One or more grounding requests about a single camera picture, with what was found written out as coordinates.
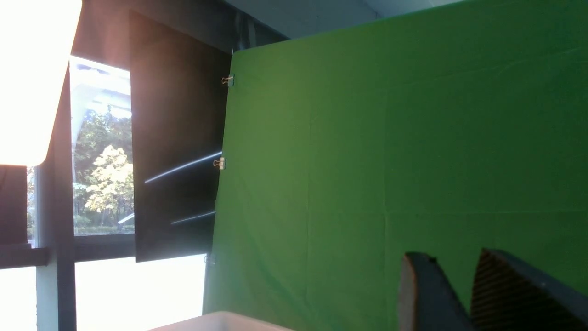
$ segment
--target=wall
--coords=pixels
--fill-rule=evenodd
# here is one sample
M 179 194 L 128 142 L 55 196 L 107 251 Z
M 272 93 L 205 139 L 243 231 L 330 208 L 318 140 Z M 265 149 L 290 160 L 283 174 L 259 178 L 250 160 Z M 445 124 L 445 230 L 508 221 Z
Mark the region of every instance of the wall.
M 220 0 L 84 0 L 72 53 L 128 69 L 130 9 L 227 53 L 236 47 L 236 11 Z M 255 29 L 261 41 L 285 39 L 263 25 Z
M 348 28 L 380 16 L 361 0 L 226 0 L 289 38 Z

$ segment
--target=studio light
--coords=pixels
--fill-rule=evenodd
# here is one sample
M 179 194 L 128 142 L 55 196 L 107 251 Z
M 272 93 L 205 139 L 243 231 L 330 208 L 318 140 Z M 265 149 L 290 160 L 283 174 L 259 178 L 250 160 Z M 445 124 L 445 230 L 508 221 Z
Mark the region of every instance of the studio light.
M 0 5 L 0 164 L 47 155 L 82 0 Z

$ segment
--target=green foliage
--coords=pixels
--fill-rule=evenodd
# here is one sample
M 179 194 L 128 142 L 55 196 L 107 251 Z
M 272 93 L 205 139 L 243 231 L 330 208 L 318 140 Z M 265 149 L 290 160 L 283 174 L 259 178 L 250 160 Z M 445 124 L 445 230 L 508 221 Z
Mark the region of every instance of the green foliage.
M 35 238 L 35 225 L 26 228 L 26 236 L 28 240 L 32 240 Z
M 129 164 L 125 151 L 107 146 L 94 162 L 92 177 L 96 184 L 88 186 L 91 193 L 86 208 L 103 212 L 115 211 L 117 218 L 133 209 L 133 165 Z
M 28 239 L 33 239 L 35 227 L 35 167 L 26 168 L 26 228 Z
M 78 135 L 73 163 L 77 231 L 122 231 L 118 221 L 133 213 L 134 207 L 131 119 L 89 111 Z

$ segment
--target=green backdrop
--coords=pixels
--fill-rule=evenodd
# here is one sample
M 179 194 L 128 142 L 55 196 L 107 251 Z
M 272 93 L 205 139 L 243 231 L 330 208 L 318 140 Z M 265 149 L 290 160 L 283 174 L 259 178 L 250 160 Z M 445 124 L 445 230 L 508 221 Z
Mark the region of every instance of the green backdrop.
M 238 52 L 205 312 L 395 330 L 400 259 L 588 294 L 588 1 L 462 2 Z

